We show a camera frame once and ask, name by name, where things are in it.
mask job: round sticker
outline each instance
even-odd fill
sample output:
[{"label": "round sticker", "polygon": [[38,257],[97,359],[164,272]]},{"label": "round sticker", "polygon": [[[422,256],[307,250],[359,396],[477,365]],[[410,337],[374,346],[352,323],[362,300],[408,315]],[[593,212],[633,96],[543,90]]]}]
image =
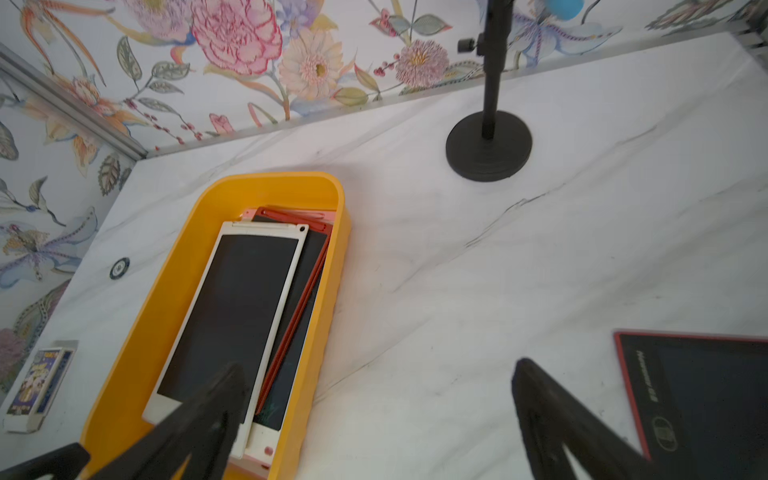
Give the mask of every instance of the round sticker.
[{"label": "round sticker", "polygon": [[128,257],[123,257],[114,263],[112,270],[109,271],[109,277],[112,280],[117,280],[121,276],[125,275],[128,271],[128,265],[131,265],[131,261]]}]

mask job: black screen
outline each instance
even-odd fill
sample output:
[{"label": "black screen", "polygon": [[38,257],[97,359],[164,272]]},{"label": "black screen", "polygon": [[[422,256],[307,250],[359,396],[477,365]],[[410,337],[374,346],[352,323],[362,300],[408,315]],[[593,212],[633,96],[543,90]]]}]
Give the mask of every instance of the black screen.
[{"label": "black screen", "polygon": [[672,346],[657,354],[697,477],[757,478],[768,461],[768,356]]},{"label": "black screen", "polygon": [[[274,222],[275,220],[265,217],[254,217],[253,221]],[[270,365],[277,354],[277,346],[285,336],[293,312],[299,304],[301,294],[303,293],[306,284],[310,281],[312,270],[315,267],[315,263],[317,262],[320,253],[323,251],[323,245],[325,244],[327,237],[328,236],[324,233],[311,230],[306,233],[301,257],[299,257],[299,263],[296,265],[296,274],[293,276],[293,283],[291,283],[288,292],[286,308],[283,310],[283,317],[280,320],[280,326],[277,329],[275,348],[272,349],[272,353],[270,354]],[[306,332],[310,327],[310,319],[312,318],[312,311],[315,306],[319,285],[320,280],[318,278],[315,286],[312,288],[312,294],[307,300],[306,308],[301,316],[299,325],[296,327],[296,332],[293,334],[286,356],[280,364],[280,368],[277,370],[277,376],[272,384],[272,388],[266,396],[264,407],[261,409],[261,412],[253,418],[254,422],[264,425],[272,430],[281,430],[283,427],[283,420],[285,418],[286,409],[288,408],[288,400],[290,399],[290,393],[293,389],[293,380],[296,378],[296,370],[299,368],[299,360],[301,358],[301,352],[304,349]]]},{"label": "black screen", "polygon": [[185,402],[229,362],[243,366],[253,388],[297,244],[294,238],[221,237],[157,393]]}]

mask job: yellow plastic tray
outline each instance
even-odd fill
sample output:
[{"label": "yellow plastic tray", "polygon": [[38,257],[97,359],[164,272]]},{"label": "yellow plastic tray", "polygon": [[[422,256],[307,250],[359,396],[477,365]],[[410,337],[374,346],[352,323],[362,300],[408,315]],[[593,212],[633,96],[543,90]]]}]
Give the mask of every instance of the yellow plastic tray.
[{"label": "yellow plastic tray", "polygon": [[[267,205],[336,211],[293,393],[270,468],[269,480],[293,478],[323,363],[351,228],[341,184],[332,175],[319,172],[226,177],[200,196],[85,422],[80,443],[91,454],[91,461],[83,471],[83,478],[117,458],[152,429],[152,425],[142,420],[141,413],[174,344],[222,222],[239,220],[246,209]],[[235,480],[250,476],[229,465],[224,478]]]}]

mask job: peony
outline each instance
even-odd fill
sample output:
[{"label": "peony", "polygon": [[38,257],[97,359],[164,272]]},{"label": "peony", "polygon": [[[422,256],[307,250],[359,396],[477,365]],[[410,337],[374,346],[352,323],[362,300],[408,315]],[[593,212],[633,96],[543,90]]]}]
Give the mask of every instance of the peony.
[{"label": "peony", "polygon": [[448,65],[448,52],[439,43],[416,40],[400,52],[396,76],[409,87],[427,88],[442,80]]},{"label": "peony", "polygon": [[280,80],[305,100],[328,98],[336,89],[342,66],[341,42],[334,43],[329,31],[302,28],[283,55]]},{"label": "peony", "polygon": [[194,0],[192,33],[208,60],[241,75],[262,74],[283,36],[264,0]]},{"label": "peony", "polygon": [[190,31],[190,0],[123,0],[139,25],[155,38],[184,42]]}]

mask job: logo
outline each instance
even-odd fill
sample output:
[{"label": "logo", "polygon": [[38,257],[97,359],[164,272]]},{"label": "logo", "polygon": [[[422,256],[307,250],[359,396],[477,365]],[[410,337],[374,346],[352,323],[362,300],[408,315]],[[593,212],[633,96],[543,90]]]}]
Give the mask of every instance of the logo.
[{"label": "logo", "polygon": [[677,450],[677,437],[674,435],[674,430],[669,420],[664,417],[654,417],[650,424],[654,427],[656,442],[658,442],[662,449],[668,452]]},{"label": "logo", "polygon": [[648,387],[648,396],[652,402],[659,403],[659,399],[656,396],[656,390],[654,386],[650,384],[650,375],[648,375],[648,367],[645,365],[645,353],[641,350],[637,351],[637,361],[640,363],[640,371],[643,373],[643,380],[645,380],[645,386]]}]

